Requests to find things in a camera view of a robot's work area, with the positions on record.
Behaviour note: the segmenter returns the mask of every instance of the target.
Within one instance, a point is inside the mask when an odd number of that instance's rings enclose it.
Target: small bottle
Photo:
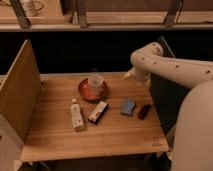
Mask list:
[[[24,9],[27,16],[34,17],[37,16],[37,11],[33,0],[23,0]]]
[[[71,105],[71,114],[72,114],[72,126],[75,131],[83,131],[84,120],[81,114],[81,108],[76,99],[72,99]]]

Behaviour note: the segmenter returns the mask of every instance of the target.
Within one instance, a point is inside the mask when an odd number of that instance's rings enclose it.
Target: wooden board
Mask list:
[[[26,40],[0,86],[0,126],[20,148],[40,86],[33,49]]]
[[[78,93],[79,83],[88,75],[55,76],[44,80],[35,107],[22,161],[44,161],[83,157],[113,156],[167,151],[168,145],[155,108],[145,120],[139,120],[140,107],[152,103],[146,87],[124,80],[124,73],[103,74],[109,87],[104,100],[109,109],[98,125],[87,122],[97,103],[89,103]],[[72,128],[70,105],[76,98],[82,107],[86,130]],[[125,98],[136,101],[132,117],[121,114]]]

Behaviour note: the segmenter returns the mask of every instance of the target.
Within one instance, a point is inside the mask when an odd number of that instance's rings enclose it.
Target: wooden table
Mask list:
[[[137,113],[141,106],[152,103],[145,85],[123,79],[124,73],[103,73],[109,87],[104,100],[109,108],[97,125],[87,122],[87,115],[97,103],[84,101],[78,93],[79,83],[88,74],[46,77],[33,112],[21,160],[45,161],[84,157],[153,153],[168,150],[154,107],[145,120]],[[83,109],[86,130],[72,128],[70,105],[78,99]],[[121,115],[125,98],[134,99],[133,116]]]

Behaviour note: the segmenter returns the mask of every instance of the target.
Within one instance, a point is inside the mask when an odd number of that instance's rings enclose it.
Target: orange plate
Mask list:
[[[84,80],[82,80],[78,86],[78,91],[80,93],[80,95],[82,96],[83,99],[87,100],[87,101],[95,101],[95,100],[99,100],[103,97],[106,97],[107,93],[108,93],[108,87],[106,82],[103,82],[103,92],[100,93],[99,95],[94,95],[91,92],[91,89],[89,87],[88,84],[88,78],[85,78]]]

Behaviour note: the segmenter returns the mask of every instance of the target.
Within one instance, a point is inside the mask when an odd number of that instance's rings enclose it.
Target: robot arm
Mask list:
[[[133,68],[127,75],[146,81],[151,72],[192,89],[179,111],[172,171],[212,170],[213,62],[162,56],[163,48],[155,42],[136,50],[131,55]]]
[[[157,42],[134,51],[131,63],[129,74],[140,81],[146,81],[151,72],[192,89],[213,79],[212,62],[163,57],[163,48]]]

